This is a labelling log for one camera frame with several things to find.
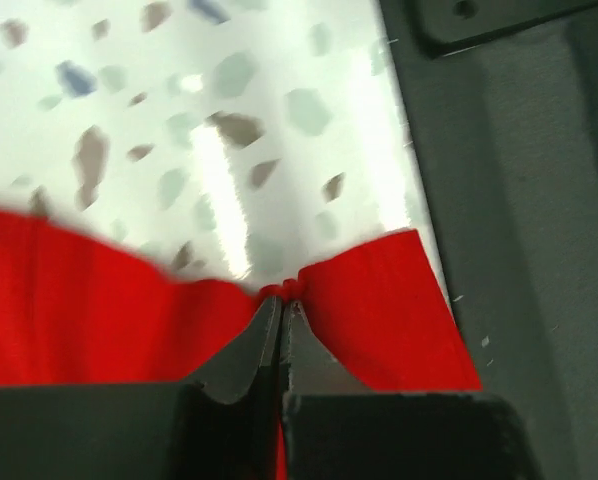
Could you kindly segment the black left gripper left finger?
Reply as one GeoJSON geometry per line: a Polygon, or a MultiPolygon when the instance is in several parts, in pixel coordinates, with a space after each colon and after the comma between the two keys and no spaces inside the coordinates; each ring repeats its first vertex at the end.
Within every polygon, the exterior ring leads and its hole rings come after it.
{"type": "Polygon", "coordinates": [[[0,479],[272,479],[283,304],[187,377],[0,388],[0,479]]]}

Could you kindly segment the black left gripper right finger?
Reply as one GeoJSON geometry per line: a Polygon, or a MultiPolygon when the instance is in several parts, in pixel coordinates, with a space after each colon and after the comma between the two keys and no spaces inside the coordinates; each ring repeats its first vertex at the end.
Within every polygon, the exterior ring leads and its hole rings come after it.
{"type": "Polygon", "coordinates": [[[479,393],[378,393],[284,313],[282,428],[291,479],[526,479],[514,410],[479,393]]]}

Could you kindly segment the red t shirt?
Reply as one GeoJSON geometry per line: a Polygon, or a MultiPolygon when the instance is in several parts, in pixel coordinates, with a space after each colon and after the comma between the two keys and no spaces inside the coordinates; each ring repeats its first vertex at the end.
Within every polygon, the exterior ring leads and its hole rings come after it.
{"type": "Polygon", "coordinates": [[[146,260],[31,215],[0,211],[0,388],[181,380],[282,301],[276,475],[285,479],[287,306],[378,393],[475,392],[480,379],[418,234],[393,233],[249,293],[181,282],[146,260]]]}

